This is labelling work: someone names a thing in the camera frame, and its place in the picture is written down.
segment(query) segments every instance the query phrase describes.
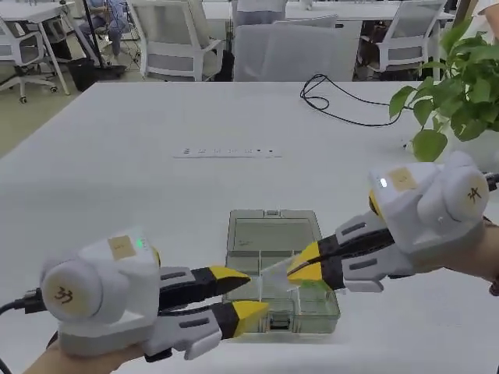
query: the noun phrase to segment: office chair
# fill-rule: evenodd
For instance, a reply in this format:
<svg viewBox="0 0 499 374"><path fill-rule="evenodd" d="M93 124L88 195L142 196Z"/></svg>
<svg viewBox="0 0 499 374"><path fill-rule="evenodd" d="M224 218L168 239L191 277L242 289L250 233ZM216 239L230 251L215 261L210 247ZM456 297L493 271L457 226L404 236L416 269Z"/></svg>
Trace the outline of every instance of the office chair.
<svg viewBox="0 0 499 374"><path fill-rule="evenodd" d="M273 3L273 8L276 10L271 11L260 11L254 10L248 12L247 10L242 11L242 9L258 9L257 5L252 4L255 0L232 0L232 23L234 25L235 32L237 33L238 26L244 25L265 25L271 24L275 21L283 20L286 18L286 4L288 0L266 0L267 2Z"/></svg>
<svg viewBox="0 0 499 374"><path fill-rule="evenodd" d="M316 74L346 80L334 70L338 31L330 27L272 25L261 82L306 82Z"/></svg>
<svg viewBox="0 0 499 374"><path fill-rule="evenodd" d="M143 76L192 77L200 82L221 70L223 44L210 39L200 0L129 0L140 35Z"/></svg>
<svg viewBox="0 0 499 374"><path fill-rule="evenodd" d="M329 27L334 29L338 15L305 18L305 19L286 19L282 21L275 21L274 24L278 25L301 25L301 26L315 26L315 27Z"/></svg>
<svg viewBox="0 0 499 374"><path fill-rule="evenodd" d="M381 42L362 36L360 51L372 51L372 61L361 54L358 62L371 72L419 68L428 62L430 33L445 6L445 0L408 0L397 13Z"/></svg>
<svg viewBox="0 0 499 374"><path fill-rule="evenodd" d="M258 82L275 25L238 26L234 40L234 82Z"/></svg>
<svg viewBox="0 0 499 374"><path fill-rule="evenodd" d="M57 91L57 86L49 82L44 76L30 76L25 71L26 67L44 61L44 43L41 33L19 35L15 23L6 23L0 17L0 62L13 65L16 74L0 83L0 91L19 84L21 103L26 103L26 83L49 86L52 92Z"/></svg>

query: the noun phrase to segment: white desk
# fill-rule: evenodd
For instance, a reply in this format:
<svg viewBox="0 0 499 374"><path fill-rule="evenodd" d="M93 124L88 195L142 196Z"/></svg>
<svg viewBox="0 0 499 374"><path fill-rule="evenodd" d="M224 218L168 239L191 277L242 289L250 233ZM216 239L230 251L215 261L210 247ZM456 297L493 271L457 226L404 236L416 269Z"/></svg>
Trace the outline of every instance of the white desk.
<svg viewBox="0 0 499 374"><path fill-rule="evenodd" d="M338 15L338 21L377 21L393 19L400 2L314 2L312 10L303 10L298 2L288 2L286 18L303 19ZM230 2L204 2L208 19L232 18ZM454 19L450 13L442 13L440 19Z"/></svg>
<svg viewBox="0 0 499 374"><path fill-rule="evenodd" d="M90 52L90 56L94 57L94 53L88 45L85 38L83 38L80 29L76 25L74 18L71 17L69 7L74 3L68 2L66 5L60 5L58 2L41 2L36 5L30 5L25 2L0 2L0 16L6 22L31 22L36 23L40 29L41 35L44 39L45 47L47 48L48 54L54 64L57 76L61 81L62 89L66 95L69 95L68 87L65 83L64 77L61 73L61 68L57 62L57 58L54 55L50 41L48 39L47 33L43 27L43 22L59 16L65 16L69 23L73 26L73 29L83 40L86 49Z"/></svg>
<svg viewBox="0 0 499 374"><path fill-rule="evenodd" d="M401 83L342 83L388 101ZM404 114L366 129L314 112L299 83L97 83L0 160L0 301L37 285L52 252L141 224L163 264L225 261L230 210L315 210L323 235L368 208L370 166L407 162L419 129ZM331 86L331 110L370 123L388 111ZM108 98L120 111L104 116ZM190 147L272 146L281 159L191 159ZM498 196L487 214L499 218ZM339 295L324 344L226 343L203 357L126 365L118 373L495 373L498 301L481 280L441 270L386 280L381 294ZM0 356L21 372L55 328L47 314L0 318Z"/></svg>
<svg viewBox="0 0 499 374"><path fill-rule="evenodd" d="M338 15L338 32L342 34L339 38L341 45L338 50L341 54L335 56L335 64L353 69L356 61L357 50L359 46L360 31L364 21L372 20L393 20L400 2L314 2L312 10L303 10L298 2L288 2L286 5L287 19L304 19L322 16ZM231 19L232 3L230 2L204 2L204 11L206 17L212 20ZM440 20L454 19L454 16L443 12ZM435 61L440 61L439 42L441 39L441 25L436 23L432 36L430 38L430 55ZM435 80L440 80L440 70L434 69Z"/></svg>

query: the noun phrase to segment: transparent plastic box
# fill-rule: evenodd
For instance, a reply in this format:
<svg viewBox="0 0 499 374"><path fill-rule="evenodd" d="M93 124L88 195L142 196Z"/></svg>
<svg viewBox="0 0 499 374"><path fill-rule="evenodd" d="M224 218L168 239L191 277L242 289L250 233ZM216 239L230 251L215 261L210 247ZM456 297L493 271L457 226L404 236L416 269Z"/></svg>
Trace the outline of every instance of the transparent plastic box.
<svg viewBox="0 0 499 374"><path fill-rule="evenodd" d="M319 287L297 288L287 284L285 277L292 257L320 239L315 214L286 210L279 217L255 218L254 212L263 211L231 212L226 266L248 274L252 280L229 292L224 300L269 303L268 314L248 330L250 333L332 333L340 317L335 293Z"/></svg>

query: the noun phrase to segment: human hand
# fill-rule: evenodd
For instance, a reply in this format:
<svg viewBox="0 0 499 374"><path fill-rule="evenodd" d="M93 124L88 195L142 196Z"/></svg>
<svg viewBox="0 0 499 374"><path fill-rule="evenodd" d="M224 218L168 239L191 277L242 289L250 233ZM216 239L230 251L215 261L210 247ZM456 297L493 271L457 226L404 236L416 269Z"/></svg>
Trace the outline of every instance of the human hand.
<svg viewBox="0 0 499 374"><path fill-rule="evenodd" d="M139 346L97 357L69 356L53 343L24 374L109 374L122 364L143 356Z"/></svg>
<svg viewBox="0 0 499 374"><path fill-rule="evenodd" d="M483 278L492 283L490 293L499 296L499 226L484 221L484 235L472 248L436 256L417 266L418 273L447 268L459 273Z"/></svg>

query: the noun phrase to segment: desk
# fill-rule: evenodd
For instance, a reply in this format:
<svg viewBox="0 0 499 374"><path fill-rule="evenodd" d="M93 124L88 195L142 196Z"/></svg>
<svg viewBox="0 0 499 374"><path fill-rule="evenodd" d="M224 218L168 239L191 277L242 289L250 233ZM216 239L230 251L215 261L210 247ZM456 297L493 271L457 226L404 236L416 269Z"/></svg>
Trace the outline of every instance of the desk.
<svg viewBox="0 0 499 374"><path fill-rule="evenodd" d="M403 83L341 83L388 101ZM223 264L234 209L311 209L323 235L368 208L367 172L409 162L402 144L419 129L411 113L367 129L339 122L299 98L300 83L96 83L0 160L0 301L37 285L57 253L141 224L164 264ZM337 115L388 120L322 86ZM108 98L121 110L105 117ZM184 147L274 147L282 158L190 159ZM487 215L499 218L499 196ZM495 373L497 299L486 282L448 270L384 280L381 294L339 295L336 332L319 344L222 346L121 374L470 374ZM22 372L55 328L47 314L0 318L0 355Z"/></svg>
<svg viewBox="0 0 499 374"><path fill-rule="evenodd" d="M42 2L36 5L30 5L25 2L0 2L0 16L6 22L31 22L36 23L40 29L41 35L44 39L45 47L47 48L48 54L54 64L55 72L61 81L62 89L66 95L69 95L68 87L65 83L64 77L61 73L61 68L57 62L57 58L54 55L54 51L50 45L47 33L43 27L43 22L59 16L65 16L66 19L71 23L73 29L83 40L85 48L90 52L90 56L94 57L94 52L88 45L87 41L81 35L80 29L75 23L74 18L71 17L69 7L72 6L72 2L68 2L66 5L60 5L58 2Z"/></svg>
<svg viewBox="0 0 499 374"><path fill-rule="evenodd" d="M339 38L341 45L338 50L341 54L335 56L335 64L341 66L339 70L353 68L356 62L357 50L359 46L360 31L364 21L373 20L393 20L400 2L314 2L312 10L303 10L298 2L288 2L286 5L287 19L304 19L322 16L338 15L337 24L341 27L337 29L342 37ZM230 2L204 2L204 11L207 19L231 19L232 4ZM450 13L443 12L439 20L454 19ZM440 61L441 53L439 43L441 39L441 25L435 23L432 36L430 38L430 55L435 61ZM435 80L440 80L440 70L434 69Z"/></svg>

